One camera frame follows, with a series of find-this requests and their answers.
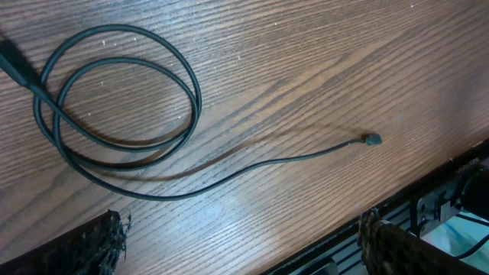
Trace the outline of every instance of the wooden table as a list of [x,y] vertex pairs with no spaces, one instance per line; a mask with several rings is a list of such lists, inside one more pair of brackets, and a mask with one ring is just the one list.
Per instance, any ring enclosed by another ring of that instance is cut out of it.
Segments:
[[[156,32],[192,65],[203,96],[196,133],[157,167],[103,175],[124,188],[185,193],[248,164],[366,131],[382,134],[384,144],[264,167],[193,199],[146,202],[70,169],[37,129],[32,94],[0,73],[0,262],[112,209],[134,222],[118,274],[267,269],[489,138],[488,13],[486,0],[3,1],[0,30],[39,70],[70,35],[112,23]],[[50,91],[89,60],[120,55],[188,80],[154,42],[110,33],[70,50]],[[189,116],[181,90],[135,65],[88,73],[66,109],[95,133],[131,141],[172,132]],[[62,129],[68,145],[90,157],[147,156]]]

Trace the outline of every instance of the small black plug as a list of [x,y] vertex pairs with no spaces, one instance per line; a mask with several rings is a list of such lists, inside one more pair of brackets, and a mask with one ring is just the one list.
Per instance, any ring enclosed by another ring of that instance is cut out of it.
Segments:
[[0,34],[0,69],[20,86],[40,85],[40,77],[36,69],[15,44],[5,39],[2,34]]
[[364,134],[361,139],[367,145],[379,145],[382,144],[382,137],[379,134]]

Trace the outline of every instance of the wooden surface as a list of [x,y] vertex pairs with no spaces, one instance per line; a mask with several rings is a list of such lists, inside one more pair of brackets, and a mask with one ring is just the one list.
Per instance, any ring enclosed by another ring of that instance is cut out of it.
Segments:
[[[384,138],[260,168],[193,199],[145,202],[67,167],[37,129],[32,94],[0,73],[0,262],[111,209],[134,222],[118,274],[265,270],[489,138],[487,14],[485,0],[0,2],[0,30],[39,70],[64,39],[109,23],[154,31],[188,59],[203,95],[196,133],[166,163],[105,175],[125,188],[184,193],[364,131]],[[188,79],[155,43],[111,33],[70,50],[50,91],[88,60],[119,55]],[[159,73],[117,65],[84,76],[66,108],[92,131],[145,141],[181,126],[189,103]],[[66,125],[63,136],[100,160],[145,156],[101,149]]]

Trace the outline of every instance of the brown wooden tabletop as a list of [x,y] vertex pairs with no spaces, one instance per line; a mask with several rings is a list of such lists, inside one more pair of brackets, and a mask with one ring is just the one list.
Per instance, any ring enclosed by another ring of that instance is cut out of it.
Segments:
[[[384,139],[263,167],[192,199],[146,202],[70,169],[37,128],[32,94],[0,72],[0,262],[111,209],[134,222],[118,274],[271,267],[489,138],[487,14],[486,0],[0,2],[0,31],[39,70],[66,38],[99,24],[147,28],[187,58],[202,88],[196,132],[158,166],[103,175],[124,188],[185,193],[366,131]],[[50,92],[88,61],[112,56],[152,60],[189,79],[164,48],[114,32],[69,50]],[[188,99],[167,77],[124,64],[87,73],[66,110],[92,132],[130,141],[174,132],[189,118]],[[68,145],[98,160],[149,155],[106,150],[66,123],[62,130]]]

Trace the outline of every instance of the cable plug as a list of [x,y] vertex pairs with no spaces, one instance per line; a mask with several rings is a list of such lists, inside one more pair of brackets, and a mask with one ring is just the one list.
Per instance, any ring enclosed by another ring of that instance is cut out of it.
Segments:
[[382,137],[379,134],[364,134],[361,139],[367,145],[380,145],[382,144]]
[[24,54],[9,39],[0,34],[0,69],[7,73],[18,85],[40,86],[40,77],[36,69]]

